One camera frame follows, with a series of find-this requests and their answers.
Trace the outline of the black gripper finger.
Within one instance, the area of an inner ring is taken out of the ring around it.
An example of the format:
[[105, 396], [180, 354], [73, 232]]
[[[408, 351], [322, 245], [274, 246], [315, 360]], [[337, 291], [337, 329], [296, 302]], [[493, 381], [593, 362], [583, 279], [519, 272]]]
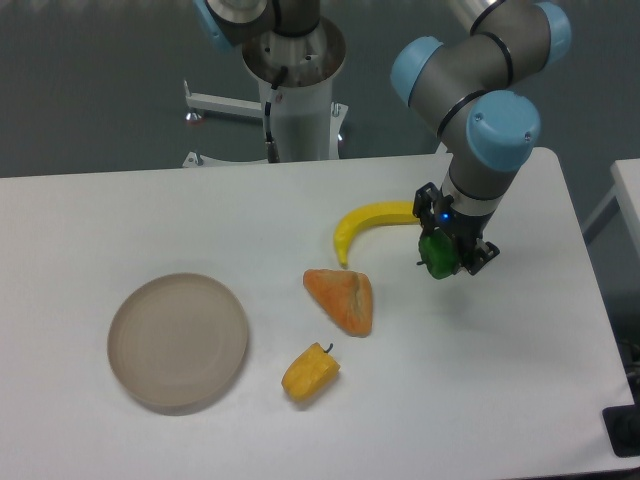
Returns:
[[434, 205], [439, 198], [440, 191], [432, 182], [425, 184], [415, 192], [412, 213], [424, 231], [434, 231], [437, 228]]
[[477, 239], [475, 246], [463, 255], [463, 266], [470, 275], [476, 275], [499, 254], [495, 244]]

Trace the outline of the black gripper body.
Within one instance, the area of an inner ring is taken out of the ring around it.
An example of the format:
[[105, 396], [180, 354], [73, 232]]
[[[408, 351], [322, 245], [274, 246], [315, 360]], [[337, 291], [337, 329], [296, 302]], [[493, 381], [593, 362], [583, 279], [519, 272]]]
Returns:
[[453, 208], [451, 195], [439, 198], [434, 205], [437, 226], [454, 242], [460, 257], [468, 260], [476, 249], [477, 241], [483, 239], [491, 215], [466, 215]]

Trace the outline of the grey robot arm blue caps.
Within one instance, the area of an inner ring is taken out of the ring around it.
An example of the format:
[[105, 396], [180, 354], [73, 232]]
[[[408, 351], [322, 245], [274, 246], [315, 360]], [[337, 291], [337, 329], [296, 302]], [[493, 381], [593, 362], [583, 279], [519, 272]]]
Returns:
[[[453, 1], [468, 38], [448, 47], [433, 37], [396, 57], [391, 84], [451, 153], [440, 184], [419, 188], [405, 207], [363, 207], [334, 233], [341, 265], [353, 239], [377, 225], [418, 222], [420, 261], [432, 277], [479, 272], [498, 255], [485, 228], [541, 130], [540, 116], [514, 83], [564, 57], [572, 41], [564, 11], [550, 2]], [[256, 108], [271, 163], [325, 160], [337, 152], [333, 81], [346, 43], [316, 1], [198, 1], [206, 37], [240, 47], [256, 80]]]

